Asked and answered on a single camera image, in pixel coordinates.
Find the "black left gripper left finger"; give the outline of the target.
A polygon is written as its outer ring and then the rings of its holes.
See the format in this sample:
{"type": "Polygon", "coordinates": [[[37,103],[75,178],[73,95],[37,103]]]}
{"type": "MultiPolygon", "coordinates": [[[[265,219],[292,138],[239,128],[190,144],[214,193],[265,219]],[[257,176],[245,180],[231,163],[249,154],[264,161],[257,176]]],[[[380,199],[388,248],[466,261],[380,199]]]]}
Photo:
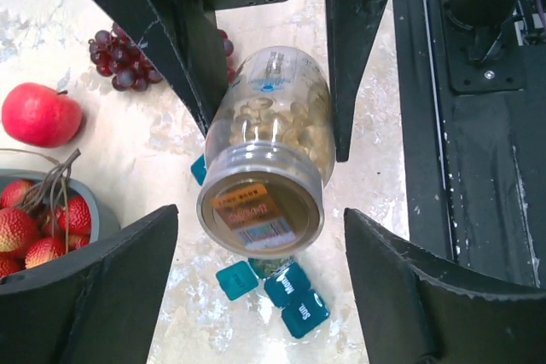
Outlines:
{"type": "Polygon", "coordinates": [[[144,363],[177,243],[165,205],[51,262],[1,280],[3,363],[144,363]]]}

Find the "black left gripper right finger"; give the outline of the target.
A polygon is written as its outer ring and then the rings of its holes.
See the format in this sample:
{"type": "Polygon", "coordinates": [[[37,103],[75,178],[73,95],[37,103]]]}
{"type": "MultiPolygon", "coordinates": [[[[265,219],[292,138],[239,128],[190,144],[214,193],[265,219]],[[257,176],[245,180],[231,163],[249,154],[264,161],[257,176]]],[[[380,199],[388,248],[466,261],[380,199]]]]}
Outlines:
{"type": "Polygon", "coordinates": [[[545,291],[437,257],[357,209],[346,259],[371,363],[543,363],[545,291]]]}

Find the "teal weekly pill organizer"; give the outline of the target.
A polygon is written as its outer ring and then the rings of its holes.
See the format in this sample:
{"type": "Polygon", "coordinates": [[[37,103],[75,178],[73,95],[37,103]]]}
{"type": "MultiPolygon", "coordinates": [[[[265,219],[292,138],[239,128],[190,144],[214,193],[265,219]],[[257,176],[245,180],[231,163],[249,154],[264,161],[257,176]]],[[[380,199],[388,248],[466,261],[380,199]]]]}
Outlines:
{"type": "MultiPolygon", "coordinates": [[[[208,164],[226,148],[206,150],[202,157],[206,174],[208,164]]],[[[328,178],[322,174],[321,176],[324,188],[328,178]]],[[[247,257],[246,267],[253,269],[256,276],[265,281],[264,290],[270,301],[282,310],[282,319],[290,333],[295,338],[302,338],[311,329],[324,322],[329,312],[322,298],[312,289],[307,274],[293,262],[294,255],[275,259],[247,257]]]]}

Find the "amber pill bottle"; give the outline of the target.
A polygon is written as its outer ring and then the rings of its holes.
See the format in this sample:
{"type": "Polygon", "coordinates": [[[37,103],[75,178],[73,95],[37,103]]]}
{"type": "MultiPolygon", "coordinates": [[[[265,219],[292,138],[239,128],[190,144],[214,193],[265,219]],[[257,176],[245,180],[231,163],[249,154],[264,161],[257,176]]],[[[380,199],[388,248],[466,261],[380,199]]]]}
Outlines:
{"type": "Polygon", "coordinates": [[[306,52],[274,46],[238,68],[206,135],[201,226],[250,258],[303,251],[322,232],[335,164],[331,96],[306,52]]]}

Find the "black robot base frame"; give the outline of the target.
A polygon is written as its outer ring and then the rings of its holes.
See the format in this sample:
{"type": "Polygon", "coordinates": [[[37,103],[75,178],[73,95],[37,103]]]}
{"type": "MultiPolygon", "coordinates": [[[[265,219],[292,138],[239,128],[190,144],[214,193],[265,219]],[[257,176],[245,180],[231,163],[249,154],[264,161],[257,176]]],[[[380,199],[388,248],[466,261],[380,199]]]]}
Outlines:
{"type": "Polygon", "coordinates": [[[392,0],[409,237],[481,274],[545,284],[545,0],[526,0],[491,62],[440,0],[392,0]]]}

